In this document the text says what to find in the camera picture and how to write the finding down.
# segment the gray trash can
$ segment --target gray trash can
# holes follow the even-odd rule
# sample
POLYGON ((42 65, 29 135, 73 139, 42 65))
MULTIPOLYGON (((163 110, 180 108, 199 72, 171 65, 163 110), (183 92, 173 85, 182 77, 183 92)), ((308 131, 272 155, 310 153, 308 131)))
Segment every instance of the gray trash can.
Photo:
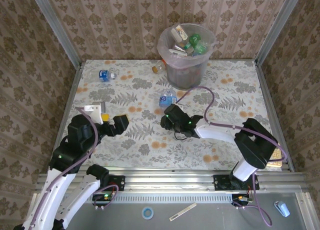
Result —
POLYGON ((208 29, 196 23, 180 23, 188 36, 200 34, 201 40, 211 43, 207 53, 197 56, 177 56, 169 52, 175 44, 171 36, 171 27, 165 29, 159 38, 157 50, 166 62, 167 79, 169 83, 179 90, 188 90, 200 85, 206 72, 209 57, 214 52, 216 36, 208 29))

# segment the small bottle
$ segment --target small bottle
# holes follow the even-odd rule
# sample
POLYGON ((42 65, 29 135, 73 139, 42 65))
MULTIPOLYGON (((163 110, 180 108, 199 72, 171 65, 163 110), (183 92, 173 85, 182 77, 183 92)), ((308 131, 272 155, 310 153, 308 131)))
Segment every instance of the small bottle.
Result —
POLYGON ((198 33, 194 33, 191 35, 189 42, 191 43, 192 47, 195 49, 200 40, 201 40, 201 36, 198 33))
POLYGON ((96 82, 109 82, 110 80, 116 79, 117 75, 114 72, 108 70, 91 71, 88 74, 88 80, 85 82, 96 83, 96 82))
POLYGON ((157 74, 160 70, 166 70, 166 62, 165 60, 159 60, 153 67, 152 67, 152 71, 157 74))
POLYGON ((198 41, 194 48, 192 56, 203 55, 208 51, 208 44, 202 40, 198 41))
POLYGON ((189 42, 188 35, 180 25, 173 27, 170 32, 175 42, 178 43, 178 45, 182 47, 187 54, 191 54, 194 51, 194 48, 189 42))
POLYGON ((162 92, 160 99, 159 99, 159 106, 161 108, 167 108, 171 104, 175 104, 177 101, 177 95, 175 90, 173 89, 166 89, 162 92))

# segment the wall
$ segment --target wall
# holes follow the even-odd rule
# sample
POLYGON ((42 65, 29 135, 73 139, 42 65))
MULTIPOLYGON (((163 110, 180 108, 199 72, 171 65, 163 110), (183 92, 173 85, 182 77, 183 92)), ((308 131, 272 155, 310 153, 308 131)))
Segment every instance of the wall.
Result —
POLYGON ((284 0, 50 0, 82 61, 159 59, 161 32, 199 23, 217 36, 213 59, 254 59, 284 0))
POLYGON ((0 0, 0 229, 23 223, 75 69, 35 0, 0 0))
POLYGON ((320 216, 320 0, 299 0, 262 69, 297 171, 320 216))

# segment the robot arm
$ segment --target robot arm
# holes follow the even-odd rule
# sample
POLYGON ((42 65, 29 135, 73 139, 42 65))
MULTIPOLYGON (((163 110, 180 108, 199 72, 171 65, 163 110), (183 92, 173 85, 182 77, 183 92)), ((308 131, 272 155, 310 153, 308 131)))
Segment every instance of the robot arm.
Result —
MULTIPOLYGON (((203 116, 189 117, 177 105, 171 104, 161 118, 161 127, 184 134, 186 137, 218 139, 229 143, 235 143, 243 159, 240 160, 230 174, 230 180, 235 188, 248 180, 257 169, 264 169, 275 150, 275 146, 262 137, 235 127, 226 127, 233 123, 215 121, 219 125, 210 125, 203 116)), ((277 140, 255 119, 248 118, 246 122, 235 124, 256 131, 277 142, 277 140)))
POLYGON ((78 187, 60 205, 53 230, 66 229, 87 199, 98 189, 106 187, 108 182, 109 170, 97 164, 90 166, 78 187))
MULTIPOLYGON (((113 121, 113 125, 107 121, 103 122, 103 124, 95 124, 98 132, 98 144, 104 136, 114 137, 115 135, 121 135, 129 125, 126 115, 115 116, 113 121)), ((96 171, 97 166, 92 166, 93 169, 88 169, 89 172, 87 171, 87 176, 84 177, 82 184, 63 203, 65 207, 62 207, 61 210, 59 209, 56 215, 68 186, 75 178, 81 164, 70 169, 65 175, 56 180, 49 190, 47 190, 48 187, 63 171, 87 155, 95 141, 93 127, 83 115, 74 116, 67 129, 68 135, 63 138, 60 146, 53 151, 45 185, 33 210, 26 221, 22 225, 16 226, 14 230, 50 230, 54 224, 59 225, 64 221, 65 224, 62 226, 67 226, 84 201, 93 192, 108 183, 106 177, 109 177, 109 171, 104 168, 96 171), (70 211, 64 212, 62 211, 63 208, 70 209, 70 211)))

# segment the blue tape roll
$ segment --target blue tape roll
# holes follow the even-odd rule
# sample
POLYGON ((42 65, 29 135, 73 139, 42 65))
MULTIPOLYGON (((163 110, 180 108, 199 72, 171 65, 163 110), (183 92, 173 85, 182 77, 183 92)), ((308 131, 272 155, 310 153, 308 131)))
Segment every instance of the blue tape roll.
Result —
POLYGON ((154 216, 154 211, 151 207, 146 206, 144 209, 142 209, 142 217, 145 220, 150 220, 154 216))

